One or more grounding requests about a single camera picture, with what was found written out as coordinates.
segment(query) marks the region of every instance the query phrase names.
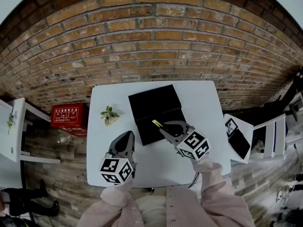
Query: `small plant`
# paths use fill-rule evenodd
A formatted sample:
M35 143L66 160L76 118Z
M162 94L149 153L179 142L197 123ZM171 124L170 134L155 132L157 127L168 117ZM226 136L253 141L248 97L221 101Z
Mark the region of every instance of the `small plant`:
M106 111L103 111L100 113L101 119L105 118L104 123L106 126L111 125L116 118L119 118L120 115L117 113L113 112L113 107L107 106Z
M15 123L14 122L14 115L13 114L10 114L9 115L9 120L6 122L8 124L8 128L9 128L9 131L11 129L11 127L13 126L13 124Z

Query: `white chair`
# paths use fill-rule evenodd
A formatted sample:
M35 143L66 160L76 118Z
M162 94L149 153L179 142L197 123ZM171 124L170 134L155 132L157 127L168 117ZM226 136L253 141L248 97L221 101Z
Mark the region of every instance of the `white chair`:
M263 160L284 159L285 152L285 114L254 126L253 130L266 127Z

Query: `shoe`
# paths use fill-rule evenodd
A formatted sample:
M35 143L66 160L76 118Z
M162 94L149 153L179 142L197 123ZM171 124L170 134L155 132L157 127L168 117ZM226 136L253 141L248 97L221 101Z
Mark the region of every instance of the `shoe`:
M40 192L41 192L42 197L48 197L48 193L45 188L45 182L42 179L40 180Z
M53 211L54 211L54 216L57 216L59 214L60 208L59 208L59 203L58 201L53 202L53 207L52 207Z

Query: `white table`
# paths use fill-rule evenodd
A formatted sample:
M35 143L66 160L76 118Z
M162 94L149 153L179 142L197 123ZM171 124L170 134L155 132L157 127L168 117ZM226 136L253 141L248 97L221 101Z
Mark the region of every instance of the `white table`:
M99 173L101 158L108 151L110 143L120 134L133 131L135 134L134 159L138 163L134 187L162 187L191 183L195 172L188 158L176 154L173 145L166 140L142 146L137 126L134 122L129 95L150 89L173 85L182 105L184 117L209 138L210 158L223 166L223 174L231 171L228 140L223 114L212 81L157 81L135 82L96 86L92 90L89 109L87 137L87 176L88 183L94 186L112 186ZM104 125L100 112L106 106L121 118L110 127Z
M50 117L26 103L25 98L10 101L8 104L12 106L14 124L10 131L0 131L0 154L14 162L23 160L41 163L61 163L61 160L59 159L32 157L30 156L29 152L21 151L22 132L23 130L26 130L27 124L32 124L31 122L25 120L26 110L48 122L50 122Z
M236 117L233 117L229 114L225 114L224 115L224 121L225 123L227 123L230 119L233 119L235 121L235 123L237 124L239 130L241 131L241 133L243 134L243 136L245 137L245 139L247 140L247 142L250 144L250 149L248 151L248 153L246 154L246 157L244 159L242 159L237 152L232 148L232 146L230 145L230 143L228 143L229 145L229 155L231 160L237 161L237 162L242 162L245 164L248 164L248 161L250 159L250 151L251 151L251 143L252 143L252 135L254 132L254 126L250 123L247 123L241 119L238 119Z

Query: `green leaf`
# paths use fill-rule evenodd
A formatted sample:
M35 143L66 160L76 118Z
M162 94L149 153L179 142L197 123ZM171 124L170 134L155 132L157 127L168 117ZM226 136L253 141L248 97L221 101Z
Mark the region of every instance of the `green leaf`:
M15 125L15 122L14 122L14 116L12 114L9 115L9 120L6 122L9 130L11 129L11 127L13 125Z
M111 117L113 117L113 113L111 111L108 111L107 114Z
M101 112L100 115L101 115L102 117L106 117L108 114L107 114L107 112Z
M107 117L105 118L104 123L105 123L105 126L108 126L108 125L109 125L109 122L108 122L108 118L107 118Z
M119 118L120 115L118 115L117 113L113 112L114 117Z
M109 118L108 119L108 125L111 125L114 121L115 121L114 118Z

